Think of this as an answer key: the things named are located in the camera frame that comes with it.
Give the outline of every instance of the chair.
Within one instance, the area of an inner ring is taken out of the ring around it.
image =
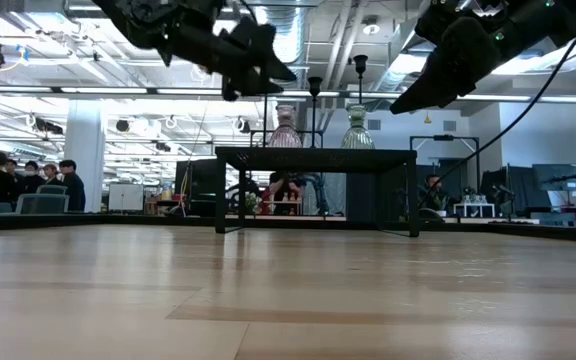
[[[39,188],[37,188],[37,194],[66,195],[66,190],[68,190],[68,188],[65,186],[41,185]]]
[[[63,214],[68,211],[68,195],[23,194],[17,201],[18,215],[22,214]]]

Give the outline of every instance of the wooden table surface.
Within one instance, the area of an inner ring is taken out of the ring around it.
[[[155,226],[0,232],[0,359],[576,359],[576,243]]]

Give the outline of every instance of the black table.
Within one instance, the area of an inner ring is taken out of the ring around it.
[[[376,176],[376,225],[383,228],[384,199],[380,192],[382,174],[406,165],[408,224],[411,237],[419,236],[417,212],[417,152],[409,150],[351,150],[310,148],[217,147],[217,203],[215,231],[226,233],[226,164],[239,170],[239,193],[245,194],[249,170],[284,172],[369,173]],[[245,226],[245,201],[239,202],[239,226]]]

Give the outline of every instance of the white pillar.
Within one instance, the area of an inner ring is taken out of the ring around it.
[[[64,159],[77,163],[84,182],[86,212],[99,212],[104,178],[104,151],[108,121],[97,100],[70,100]]]

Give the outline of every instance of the glass vase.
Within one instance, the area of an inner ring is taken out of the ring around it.
[[[295,108],[290,105],[277,106],[279,126],[273,132],[268,147],[302,147],[301,139],[295,131]]]
[[[350,129],[341,141],[342,149],[375,149],[370,133],[364,127],[366,108],[363,105],[350,105],[346,109],[350,120]]]

